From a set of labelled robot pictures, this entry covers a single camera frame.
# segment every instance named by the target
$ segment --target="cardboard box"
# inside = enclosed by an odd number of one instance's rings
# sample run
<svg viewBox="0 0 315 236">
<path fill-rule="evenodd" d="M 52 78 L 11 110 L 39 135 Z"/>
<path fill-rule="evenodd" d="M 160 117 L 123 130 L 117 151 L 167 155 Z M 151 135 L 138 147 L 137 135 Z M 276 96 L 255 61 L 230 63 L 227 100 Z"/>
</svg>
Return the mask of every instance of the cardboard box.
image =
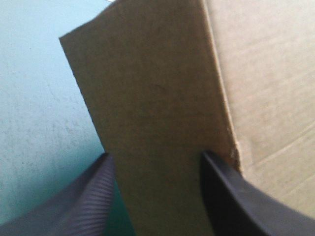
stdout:
<svg viewBox="0 0 315 236">
<path fill-rule="evenodd" d="M 205 149 L 315 217 L 314 22 L 306 0 L 117 0 L 61 38 L 138 235 L 209 235 Z"/>
</svg>

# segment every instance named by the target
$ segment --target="blue-green surface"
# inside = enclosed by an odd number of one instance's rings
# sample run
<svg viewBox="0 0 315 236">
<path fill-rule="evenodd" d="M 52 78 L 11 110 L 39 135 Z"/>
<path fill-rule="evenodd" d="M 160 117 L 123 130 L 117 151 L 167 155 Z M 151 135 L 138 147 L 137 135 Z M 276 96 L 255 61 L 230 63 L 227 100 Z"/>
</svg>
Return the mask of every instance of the blue-green surface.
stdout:
<svg viewBox="0 0 315 236">
<path fill-rule="evenodd" d="M 58 38 L 108 4 L 0 1 L 0 224 L 46 201 L 104 152 Z M 131 229 L 123 208 L 116 191 L 110 235 L 132 235 L 114 234 L 119 222 Z"/>
</svg>

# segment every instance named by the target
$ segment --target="cardboard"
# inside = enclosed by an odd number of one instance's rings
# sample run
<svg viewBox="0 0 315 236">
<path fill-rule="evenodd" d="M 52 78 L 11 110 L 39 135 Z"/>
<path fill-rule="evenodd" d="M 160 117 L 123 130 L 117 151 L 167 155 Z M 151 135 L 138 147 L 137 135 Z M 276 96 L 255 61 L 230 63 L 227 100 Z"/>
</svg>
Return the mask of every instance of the cardboard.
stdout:
<svg viewBox="0 0 315 236">
<path fill-rule="evenodd" d="M 61 38 L 138 235 L 209 235 L 205 149 L 315 217 L 313 22 L 306 0 L 117 0 Z"/>
</svg>

